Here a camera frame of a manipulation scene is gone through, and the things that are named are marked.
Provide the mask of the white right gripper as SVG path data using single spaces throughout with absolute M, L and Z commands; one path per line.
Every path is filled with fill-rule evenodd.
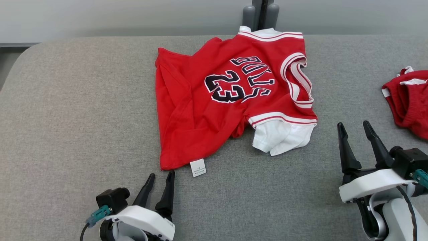
M 395 188 L 396 186 L 416 183 L 415 180 L 405 180 L 400 177 L 391 166 L 394 159 L 390 156 L 389 151 L 376 134 L 370 122 L 365 120 L 363 127 L 367 139 L 370 141 L 376 158 L 376 168 L 389 168 L 378 170 L 373 173 L 358 177 L 350 183 L 339 187 L 339 195 L 343 203 L 353 201 L 355 198 L 362 198 L 381 191 Z M 352 174 L 359 171 L 362 165 L 356 160 L 356 157 L 349 145 L 348 134 L 342 122 L 337 124 L 338 146 L 340 152 L 341 172 L 343 174 Z

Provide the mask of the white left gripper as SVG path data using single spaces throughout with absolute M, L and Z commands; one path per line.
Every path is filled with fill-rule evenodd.
M 167 218 L 172 217 L 175 189 L 175 171 L 170 171 L 162 197 L 155 206 L 156 212 L 146 209 L 149 194 L 154 186 L 155 174 L 151 173 L 133 202 L 116 215 L 104 219 L 113 222 L 113 237 L 116 241 L 148 241 L 153 235 L 161 241 L 172 241 L 175 225 Z

